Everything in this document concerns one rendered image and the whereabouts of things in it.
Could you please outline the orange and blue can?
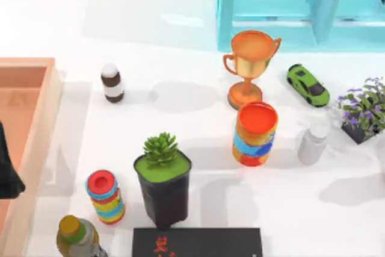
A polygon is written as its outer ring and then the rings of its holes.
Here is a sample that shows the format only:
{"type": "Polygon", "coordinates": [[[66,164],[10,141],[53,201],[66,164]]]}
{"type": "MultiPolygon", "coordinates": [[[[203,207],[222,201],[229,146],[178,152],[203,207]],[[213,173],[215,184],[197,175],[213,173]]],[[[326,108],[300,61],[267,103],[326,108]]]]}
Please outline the orange and blue can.
{"type": "Polygon", "coordinates": [[[232,153],[239,163],[256,167],[267,161],[278,119],[276,110],[265,102],[252,102],[238,110],[232,153]]]}

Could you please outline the gold trophy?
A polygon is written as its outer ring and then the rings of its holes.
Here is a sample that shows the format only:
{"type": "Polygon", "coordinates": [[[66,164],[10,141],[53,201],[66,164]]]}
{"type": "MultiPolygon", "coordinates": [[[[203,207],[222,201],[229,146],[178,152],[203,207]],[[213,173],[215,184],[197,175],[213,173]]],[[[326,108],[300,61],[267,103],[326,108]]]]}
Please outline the gold trophy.
{"type": "Polygon", "coordinates": [[[223,56],[223,64],[232,75],[243,78],[229,88],[227,100],[238,110],[245,104],[260,102],[262,90],[253,84],[269,66],[279,50],[281,38],[272,39],[262,31],[247,30],[236,34],[231,40],[231,54],[223,56]]]}

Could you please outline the green succulent black pot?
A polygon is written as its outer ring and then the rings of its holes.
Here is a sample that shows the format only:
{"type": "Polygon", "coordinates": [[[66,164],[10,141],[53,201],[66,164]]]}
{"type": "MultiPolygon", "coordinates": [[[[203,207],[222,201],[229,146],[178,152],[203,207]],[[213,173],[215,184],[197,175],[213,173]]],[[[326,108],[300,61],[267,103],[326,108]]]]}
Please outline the green succulent black pot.
{"type": "Polygon", "coordinates": [[[147,215],[160,230],[188,216],[191,160],[168,132],[149,137],[134,161],[147,215]]]}

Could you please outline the brown and white bottle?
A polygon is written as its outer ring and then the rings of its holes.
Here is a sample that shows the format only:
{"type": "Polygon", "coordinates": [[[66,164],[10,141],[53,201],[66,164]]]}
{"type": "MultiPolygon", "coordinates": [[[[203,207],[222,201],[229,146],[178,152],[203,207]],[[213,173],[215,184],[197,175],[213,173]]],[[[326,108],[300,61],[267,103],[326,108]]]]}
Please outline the brown and white bottle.
{"type": "Polygon", "coordinates": [[[103,84],[103,92],[110,103],[118,103],[124,97],[124,89],[118,68],[108,63],[102,67],[100,77],[103,84]]]}

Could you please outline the green toy car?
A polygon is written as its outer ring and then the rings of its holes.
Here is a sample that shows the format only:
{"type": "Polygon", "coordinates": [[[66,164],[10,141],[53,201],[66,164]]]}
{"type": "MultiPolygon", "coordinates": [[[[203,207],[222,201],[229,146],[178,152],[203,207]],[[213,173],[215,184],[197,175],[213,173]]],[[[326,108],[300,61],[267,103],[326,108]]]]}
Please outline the green toy car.
{"type": "Polygon", "coordinates": [[[329,103],[328,90],[302,65],[292,65],[286,75],[287,82],[313,107],[329,103]]]}

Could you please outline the black book red print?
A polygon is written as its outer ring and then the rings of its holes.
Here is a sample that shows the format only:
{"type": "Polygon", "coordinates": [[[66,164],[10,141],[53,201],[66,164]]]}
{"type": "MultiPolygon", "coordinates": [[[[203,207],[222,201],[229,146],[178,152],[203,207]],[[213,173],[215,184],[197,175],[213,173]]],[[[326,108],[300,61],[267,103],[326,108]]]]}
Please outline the black book red print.
{"type": "Polygon", "coordinates": [[[132,257],[263,257],[258,228],[135,228],[132,257]]]}

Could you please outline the light blue rack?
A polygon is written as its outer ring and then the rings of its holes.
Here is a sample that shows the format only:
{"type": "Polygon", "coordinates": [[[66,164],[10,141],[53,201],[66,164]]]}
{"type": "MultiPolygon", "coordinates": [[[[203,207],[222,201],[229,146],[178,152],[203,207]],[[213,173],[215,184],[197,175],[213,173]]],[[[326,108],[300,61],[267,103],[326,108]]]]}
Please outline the light blue rack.
{"type": "Polygon", "coordinates": [[[217,48],[248,29],[286,52],[385,52],[385,0],[216,0],[217,48]]]}

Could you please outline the salmon shallow box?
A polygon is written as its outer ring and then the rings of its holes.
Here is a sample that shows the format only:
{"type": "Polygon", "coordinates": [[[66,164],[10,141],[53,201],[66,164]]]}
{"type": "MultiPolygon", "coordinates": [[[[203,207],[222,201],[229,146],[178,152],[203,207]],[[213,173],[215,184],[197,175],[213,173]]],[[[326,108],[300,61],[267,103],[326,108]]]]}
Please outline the salmon shallow box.
{"type": "Polygon", "coordinates": [[[0,121],[26,185],[17,199],[0,200],[0,257],[23,257],[60,96],[54,58],[0,57],[0,121]]]}

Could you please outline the purple flower plant pot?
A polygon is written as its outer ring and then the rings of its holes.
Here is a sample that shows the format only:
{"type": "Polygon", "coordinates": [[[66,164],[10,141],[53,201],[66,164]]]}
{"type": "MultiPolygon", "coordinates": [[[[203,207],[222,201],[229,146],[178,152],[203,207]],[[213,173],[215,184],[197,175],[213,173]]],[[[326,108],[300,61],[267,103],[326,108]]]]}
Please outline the purple flower plant pot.
{"type": "Polygon", "coordinates": [[[351,88],[337,99],[342,110],[342,130],[361,144],[385,131],[385,78],[367,78],[360,88],[351,88]]]}

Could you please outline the yellow capped clear bottle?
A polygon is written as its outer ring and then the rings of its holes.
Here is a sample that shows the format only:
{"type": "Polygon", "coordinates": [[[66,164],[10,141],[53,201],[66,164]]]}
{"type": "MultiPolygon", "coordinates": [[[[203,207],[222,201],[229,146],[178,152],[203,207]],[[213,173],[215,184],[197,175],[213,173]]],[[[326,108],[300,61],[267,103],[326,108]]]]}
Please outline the yellow capped clear bottle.
{"type": "Polygon", "coordinates": [[[63,257],[109,257],[100,245],[94,225],[74,215],[66,215],[60,220],[57,248],[63,257]]]}

